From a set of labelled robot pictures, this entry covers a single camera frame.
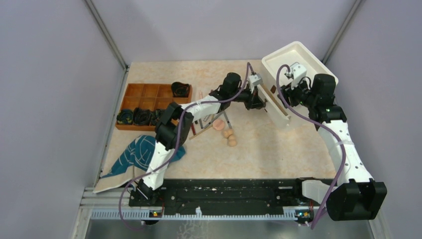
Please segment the white pull-out drawer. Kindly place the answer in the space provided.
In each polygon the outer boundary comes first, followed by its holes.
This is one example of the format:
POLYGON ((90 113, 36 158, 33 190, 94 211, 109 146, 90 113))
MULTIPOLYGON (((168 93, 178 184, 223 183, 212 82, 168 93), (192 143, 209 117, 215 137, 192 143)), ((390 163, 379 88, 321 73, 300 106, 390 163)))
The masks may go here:
POLYGON ((258 85, 258 96, 264 102, 264 110, 267 116, 274 123, 274 125, 281 129, 286 130, 289 126, 290 119, 286 116, 282 110, 282 106, 276 101, 274 95, 268 91, 265 85, 258 85))

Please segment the white drawer organizer box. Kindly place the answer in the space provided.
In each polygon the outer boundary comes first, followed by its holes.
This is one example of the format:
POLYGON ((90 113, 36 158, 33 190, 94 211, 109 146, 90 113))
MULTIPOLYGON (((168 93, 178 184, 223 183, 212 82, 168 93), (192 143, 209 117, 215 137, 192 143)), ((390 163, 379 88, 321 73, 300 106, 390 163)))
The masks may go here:
POLYGON ((290 67, 290 72, 282 69, 279 84, 289 89, 296 87, 303 77, 310 78, 308 85, 311 86, 316 74, 334 74, 299 41, 294 41, 262 58, 258 73, 263 83, 257 86, 258 96, 265 102, 264 110, 275 126, 280 130, 289 131, 307 122, 285 108, 278 98, 276 75, 280 66, 285 64, 290 67))

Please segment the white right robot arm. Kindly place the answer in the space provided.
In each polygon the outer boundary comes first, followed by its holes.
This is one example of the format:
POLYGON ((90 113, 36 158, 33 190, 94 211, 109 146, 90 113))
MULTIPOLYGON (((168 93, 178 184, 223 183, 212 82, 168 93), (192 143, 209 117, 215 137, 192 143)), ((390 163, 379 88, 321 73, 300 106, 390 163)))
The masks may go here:
POLYGON ((334 76, 316 74, 309 85, 303 78, 295 87, 279 86, 279 98, 290 110, 304 106, 309 115, 297 116, 314 124, 323 139, 335 170, 330 185, 318 180, 305 180, 292 191, 292 199, 305 205, 311 199, 320 205, 315 219, 326 211, 334 221, 373 220, 387 195, 384 182, 377 182, 360 159, 348 130, 342 108, 334 103, 334 76))

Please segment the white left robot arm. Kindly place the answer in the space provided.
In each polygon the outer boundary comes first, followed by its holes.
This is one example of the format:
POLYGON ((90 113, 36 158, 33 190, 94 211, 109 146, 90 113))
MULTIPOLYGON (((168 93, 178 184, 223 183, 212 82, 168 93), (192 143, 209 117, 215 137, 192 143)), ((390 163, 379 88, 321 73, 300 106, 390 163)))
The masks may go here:
POLYGON ((177 150, 184 144, 193 122, 208 115, 221 113, 231 102, 244 103, 250 109, 261 109, 264 102, 258 97, 257 86, 262 84, 259 74, 247 74, 243 81, 233 72, 227 74, 223 83, 200 100, 188 104, 170 103, 156 125, 155 148, 146 176, 140 178, 137 191, 148 206, 159 201, 159 189, 164 173, 177 150))

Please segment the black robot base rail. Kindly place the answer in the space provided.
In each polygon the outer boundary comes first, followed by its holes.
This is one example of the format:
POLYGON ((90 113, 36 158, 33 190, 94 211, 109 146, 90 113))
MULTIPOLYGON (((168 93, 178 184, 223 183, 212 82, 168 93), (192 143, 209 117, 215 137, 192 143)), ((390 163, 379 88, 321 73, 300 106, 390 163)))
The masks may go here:
POLYGON ((166 216, 278 216, 288 206, 318 206, 301 192, 298 179, 165 179, 146 199, 131 192, 129 206, 159 207, 166 216))

